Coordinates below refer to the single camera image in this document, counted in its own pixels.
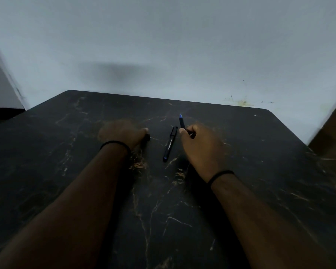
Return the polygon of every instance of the black hair tie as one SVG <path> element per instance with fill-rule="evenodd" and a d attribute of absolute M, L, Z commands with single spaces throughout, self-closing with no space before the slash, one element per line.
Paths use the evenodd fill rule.
<path fill-rule="evenodd" d="M 210 181 L 208 181 L 207 185 L 209 187 L 212 186 L 213 182 L 219 177 L 219 176 L 222 176 L 224 174 L 232 174 L 232 175 L 235 175 L 233 171 L 229 171 L 229 170 L 225 170 L 225 171 L 221 171 L 221 172 L 218 172 L 216 173 L 211 179 Z"/>
<path fill-rule="evenodd" d="M 103 148 L 103 146 L 105 146 L 105 145 L 107 145 L 109 143 L 121 144 L 122 146 L 124 146 L 127 149 L 128 155 L 131 153 L 131 149 L 129 148 L 129 146 L 127 144 L 125 144 L 124 142 L 120 142 L 119 140 L 110 140 L 108 142 L 105 142 L 104 144 L 101 145 L 100 150 Z"/>

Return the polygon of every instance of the pen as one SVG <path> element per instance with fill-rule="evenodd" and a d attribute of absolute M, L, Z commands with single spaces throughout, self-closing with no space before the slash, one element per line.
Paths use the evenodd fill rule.
<path fill-rule="evenodd" d="M 179 113 L 179 122 L 181 124 L 181 128 L 185 129 L 186 126 L 184 125 L 183 116 L 180 113 Z M 194 137 L 196 135 L 195 132 L 192 132 L 192 131 L 189 131 L 189 130 L 187 130 L 187 132 L 191 136 L 191 138 L 194 139 Z"/>
<path fill-rule="evenodd" d="M 173 127 L 172 132 L 170 133 L 169 144 L 167 145 L 166 151 L 164 152 L 163 161 L 166 162 L 168 160 L 170 150 L 172 149 L 174 139 L 177 135 L 178 127 Z"/>

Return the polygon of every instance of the tabletop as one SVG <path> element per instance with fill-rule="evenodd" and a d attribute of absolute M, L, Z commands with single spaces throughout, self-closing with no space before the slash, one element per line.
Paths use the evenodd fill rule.
<path fill-rule="evenodd" d="M 197 178 L 172 126 L 200 122 L 231 151 L 255 195 L 336 259 L 336 174 L 271 112 L 137 96 L 66 91 L 0 124 L 0 250 L 97 153 L 105 121 L 148 127 L 119 180 L 99 268 L 248 267 L 221 206 Z"/>

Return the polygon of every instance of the hand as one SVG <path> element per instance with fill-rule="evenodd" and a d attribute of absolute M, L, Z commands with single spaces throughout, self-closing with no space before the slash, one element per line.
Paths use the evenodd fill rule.
<path fill-rule="evenodd" d="M 185 129 L 179 129 L 184 151 L 199 176 L 208 183 L 216 173 L 226 169 L 223 142 L 205 126 L 194 124 L 187 130 L 196 132 L 196 136 L 191 139 Z"/>
<path fill-rule="evenodd" d="M 118 140 L 135 148 L 148 133 L 148 128 L 137 129 L 132 122 L 127 120 L 116 120 L 106 123 L 100 130 L 98 139 L 102 142 Z"/>

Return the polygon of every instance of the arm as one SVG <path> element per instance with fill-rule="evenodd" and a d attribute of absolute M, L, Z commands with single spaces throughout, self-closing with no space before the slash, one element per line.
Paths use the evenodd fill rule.
<path fill-rule="evenodd" d="M 192 140 L 180 129 L 184 150 L 190 163 L 205 182 L 226 170 L 223 143 L 213 131 L 201 125 Z M 252 268 L 330 268 L 322 249 L 258 200 L 234 175 L 216 179 L 212 186 Z"/>
<path fill-rule="evenodd" d="M 100 130 L 99 139 L 120 140 L 133 149 L 146 132 L 116 121 Z M 0 269 L 94 267 L 126 156 L 120 144 L 104 146 L 66 190 L 1 251 Z"/>

